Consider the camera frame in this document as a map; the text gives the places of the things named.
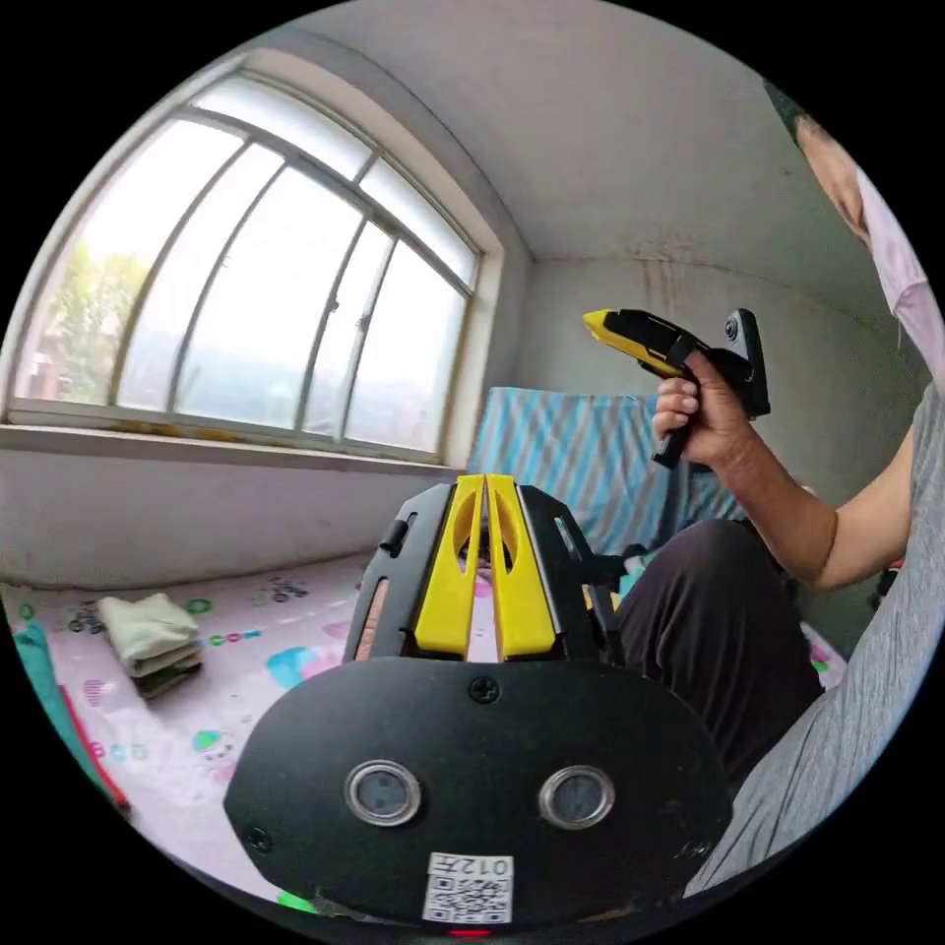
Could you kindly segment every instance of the man's arm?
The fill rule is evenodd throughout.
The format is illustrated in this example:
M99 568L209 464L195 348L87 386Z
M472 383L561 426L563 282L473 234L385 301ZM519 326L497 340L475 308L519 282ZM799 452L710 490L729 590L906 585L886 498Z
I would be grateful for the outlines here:
M853 584L903 556L912 471L911 427L889 466L839 510L801 488L754 432L717 466L782 567L818 589Z

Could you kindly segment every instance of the blue striped fabric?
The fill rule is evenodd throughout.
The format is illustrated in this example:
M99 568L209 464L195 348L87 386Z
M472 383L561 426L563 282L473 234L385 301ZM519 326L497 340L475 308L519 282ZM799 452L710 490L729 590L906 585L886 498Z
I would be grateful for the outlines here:
M653 552L695 522L740 516L710 472L651 461L654 403L493 388L470 472L512 475L565 502L598 554Z

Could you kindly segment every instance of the window sill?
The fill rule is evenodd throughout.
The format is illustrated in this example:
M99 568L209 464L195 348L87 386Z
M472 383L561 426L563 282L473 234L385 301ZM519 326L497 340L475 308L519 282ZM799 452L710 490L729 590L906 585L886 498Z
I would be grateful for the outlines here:
M331 453L321 450L222 443L111 430L56 426L0 425L0 450L55 453L166 463L210 463L281 470L330 470L340 473L419 475L448 479L462 474L448 466Z

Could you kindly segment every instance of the screw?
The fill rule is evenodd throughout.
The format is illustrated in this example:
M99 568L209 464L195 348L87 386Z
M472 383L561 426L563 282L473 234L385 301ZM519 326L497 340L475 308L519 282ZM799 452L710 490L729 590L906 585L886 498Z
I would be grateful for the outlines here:
M477 676L470 683L470 698L481 706L499 698L499 684L489 676Z
M258 853L273 851L273 838L262 827L250 827L246 831L246 843Z

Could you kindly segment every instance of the window pane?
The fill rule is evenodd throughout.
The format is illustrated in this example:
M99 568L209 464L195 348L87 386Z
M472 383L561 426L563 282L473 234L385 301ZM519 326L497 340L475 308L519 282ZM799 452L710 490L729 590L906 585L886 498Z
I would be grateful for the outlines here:
M358 365L346 437L435 452L464 305L398 244Z
M241 139L169 124L131 158L83 222L24 350L17 394L104 404L121 333L160 247Z
M328 316L315 358L304 424L312 433L335 432L358 322L390 245L391 237L368 223L348 260L338 287L338 307Z
M118 389L123 407L164 410L174 360L218 255L263 185L283 163L252 145L204 198L175 241L145 300Z
M327 115L248 79L227 79L200 95L194 104L279 135L348 180L370 157L371 150L363 141Z
M473 277L475 254L417 190L383 160L374 162L361 188L421 239L464 283Z
M310 178L280 174L198 316L180 412L292 427L318 319L360 219Z

